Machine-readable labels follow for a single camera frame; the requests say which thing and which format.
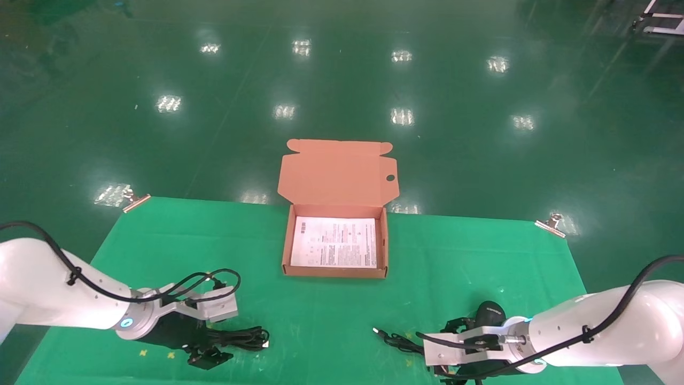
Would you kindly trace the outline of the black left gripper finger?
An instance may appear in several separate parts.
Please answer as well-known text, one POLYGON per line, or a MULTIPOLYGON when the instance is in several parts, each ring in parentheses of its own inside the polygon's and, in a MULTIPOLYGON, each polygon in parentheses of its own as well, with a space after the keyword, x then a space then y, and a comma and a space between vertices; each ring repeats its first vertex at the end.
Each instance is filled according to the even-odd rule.
POLYGON ((186 352, 190 354, 186 363, 195 368, 210 370, 233 359, 234 355, 222 351, 213 346, 212 348, 198 348, 197 346, 186 346, 186 352))

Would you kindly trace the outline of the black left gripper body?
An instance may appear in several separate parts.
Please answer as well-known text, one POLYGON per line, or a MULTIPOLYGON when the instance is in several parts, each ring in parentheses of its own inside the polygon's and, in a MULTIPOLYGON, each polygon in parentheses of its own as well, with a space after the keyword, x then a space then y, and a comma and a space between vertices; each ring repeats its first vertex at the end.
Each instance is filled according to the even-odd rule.
POLYGON ((176 312, 159 318, 151 331, 142 336, 141 342, 186 352, 214 348, 205 321, 176 312))

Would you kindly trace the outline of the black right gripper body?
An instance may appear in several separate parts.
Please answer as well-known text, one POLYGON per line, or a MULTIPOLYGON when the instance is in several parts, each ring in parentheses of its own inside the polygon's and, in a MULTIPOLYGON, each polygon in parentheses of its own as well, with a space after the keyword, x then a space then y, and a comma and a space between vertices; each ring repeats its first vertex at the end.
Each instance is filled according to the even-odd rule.
MULTIPOLYGON (((510 365, 509 361, 506 360, 484 360, 484 361, 474 361, 473 363, 467 363, 464 365, 457 365, 457 366, 450 366, 449 369, 446 370, 446 372, 443 373, 448 373, 450 369, 455 369, 455 374, 458 375, 471 375, 471 374, 482 374, 486 373, 489 371, 495 371, 499 370, 500 368, 503 368, 505 366, 510 365)), ((500 375, 522 375, 525 374, 523 371, 518 370, 518 368, 513 368, 508 371, 503 371, 502 373, 499 373, 497 376, 500 375)))

